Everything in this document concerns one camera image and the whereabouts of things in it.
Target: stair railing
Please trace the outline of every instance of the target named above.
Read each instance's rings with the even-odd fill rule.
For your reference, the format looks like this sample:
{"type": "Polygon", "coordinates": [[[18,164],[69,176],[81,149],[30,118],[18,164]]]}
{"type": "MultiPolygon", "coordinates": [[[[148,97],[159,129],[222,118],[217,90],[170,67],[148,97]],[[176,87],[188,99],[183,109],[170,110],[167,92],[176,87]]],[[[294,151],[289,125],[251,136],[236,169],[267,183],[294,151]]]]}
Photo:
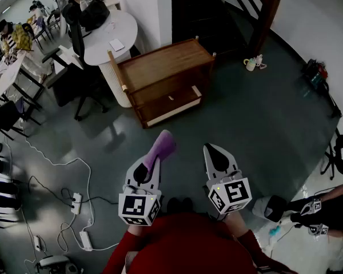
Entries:
{"type": "MultiPolygon", "coordinates": [[[[260,0],[262,7],[259,10],[258,6],[253,0],[248,0],[254,11],[258,15],[258,20],[254,26],[252,37],[248,45],[248,56],[256,57],[259,55],[261,47],[263,46],[266,37],[268,36],[273,19],[276,16],[278,6],[281,0],[260,0]]],[[[250,15],[242,0],[237,0],[241,8],[247,15],[250,15]]]]}

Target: purple object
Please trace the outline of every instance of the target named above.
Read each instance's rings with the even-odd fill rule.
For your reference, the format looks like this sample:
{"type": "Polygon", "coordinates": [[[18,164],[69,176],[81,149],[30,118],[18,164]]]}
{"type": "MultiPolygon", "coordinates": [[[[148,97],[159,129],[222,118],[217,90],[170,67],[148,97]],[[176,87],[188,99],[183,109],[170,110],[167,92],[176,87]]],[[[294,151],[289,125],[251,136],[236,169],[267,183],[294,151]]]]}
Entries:
{"type": "Polygon", "coordinates": [[[142,162],[147,171],[150,172],[153,168],[156,157],[162,162],[176,150],[176,145],[173,135],[168,130],[163,130],[142,162]]]}

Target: power strip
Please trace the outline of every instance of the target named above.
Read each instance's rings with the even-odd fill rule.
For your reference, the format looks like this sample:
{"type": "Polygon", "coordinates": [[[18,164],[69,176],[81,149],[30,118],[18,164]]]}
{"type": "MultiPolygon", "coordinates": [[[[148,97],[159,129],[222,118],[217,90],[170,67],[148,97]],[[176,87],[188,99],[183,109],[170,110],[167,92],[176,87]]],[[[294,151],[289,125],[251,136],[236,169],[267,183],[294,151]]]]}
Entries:
{"type": "Polygon", "coordinates": [[[84,250],[91,252],[93,250],[93,247],[91,246],[89,235],[86,231],[80,232],[80,237],[82,241],[82,245],[84,246],[84,250]]]}
{"type": "Polygon", "coordinates": [[[33,236],[33,240],[34,240],[34,248],[38,251],[41,252],[42,248],[41,248],[41,242],[39,240],[39,237],[37,235],[33,236]]]}
{"type": "Polygon", "coordinates": [[[71,205],[71,212],[78,215],[80,213],[82,196],[79,193],[74,193],[73,203],[71,205]]]}

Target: gray floor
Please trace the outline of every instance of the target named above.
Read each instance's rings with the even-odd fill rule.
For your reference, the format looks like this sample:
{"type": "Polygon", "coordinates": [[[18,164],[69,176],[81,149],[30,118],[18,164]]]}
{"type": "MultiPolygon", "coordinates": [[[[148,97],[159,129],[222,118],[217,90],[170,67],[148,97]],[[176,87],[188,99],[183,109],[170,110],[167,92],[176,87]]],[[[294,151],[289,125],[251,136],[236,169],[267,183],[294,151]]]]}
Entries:
{"type": "MultiPolygon", "coordinates": [[[[29,142],[54,163],[84,159],[92,170],[90,195],[116,202],[126,170],[147,153],[163,129],[168,129],[177,141],[177,151],[162,164],[160,189],[165,201],[172,196],[189,196],[196,211],[215,216],[217,212],[202,189],[207,181],[202,146],[206,142],[222,146],[235,156],[243,175],[249,178],[254,199],[242,213],[249,226],[257,229],[264,221],[249,211],[254,200],[273,194],[291,199],[323,156],[338,122],[329,118],[332,111],[328,103],[300,78],[300,63],[285,49],[268,39],[263,54],[268,64],[265,70],[248,72],[242,62],[231,60],[216,64],[203,106],[147,130],[141,128],[132,109],[117,104],[110,91],[103,91],[103,101],[109,106],[106,114],[87,99],[82,110],[85,118],[77,122],[73,115],[78,100],[59,108],[51,91],[46,90],[40,98],[43,111],[33,113],[43,124],[38,127],[27,122],[25,132],[30,135],[29,142]]],[[[29,92],[35,91],[31,86],[29,92]]],[[[89,172],[83,163],[52,166],[22,136],[11,135],[15,137],[9,141],[13,178],[27,181],[35,175],[58,195],[67,187],[86,196],[89,172]]],[[[21,188],[21,197],[33,234],[44,239],[48,254],[62,254],[56,237],[60,224],[71,221],[70,209],[35,182],[30,195],[25,186],[21,188]]],[[[93,204],[95,224],[88,230],[93,247],[106,248],[119,242],[126,225],[117,215],[117,206],[99,199],[93,204]]],[[[73,225],[77,236],[89,218],[89,204],[83,204],[73,225]]],[[[102,271],[112,250],[85,252],[70,231],[64,236],[69,245],[66,255],[84,268],[84,273],[102,271]]],[[[0,255],[8,273],[27,272],[23,261],[34,256],[24,223],[0,229],[0,255]]]]}

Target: red shirt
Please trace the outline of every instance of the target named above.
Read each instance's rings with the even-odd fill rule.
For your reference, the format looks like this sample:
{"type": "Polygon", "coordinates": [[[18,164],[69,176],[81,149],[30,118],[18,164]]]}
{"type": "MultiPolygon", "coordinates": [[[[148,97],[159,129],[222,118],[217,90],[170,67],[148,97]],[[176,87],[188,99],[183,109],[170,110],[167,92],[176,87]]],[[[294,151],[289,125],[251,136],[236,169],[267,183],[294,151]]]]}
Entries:
{"type": "Polygon", "coordinates": [[[127,274],[257,274],[253,261],[258,267],[290,271],[261,251],[252,231],[237,242],[225,223],[196,213],[156,218],[142,237],[126,232],[102,274],[121,274],[129,251],[139,253],[127,274]]]}

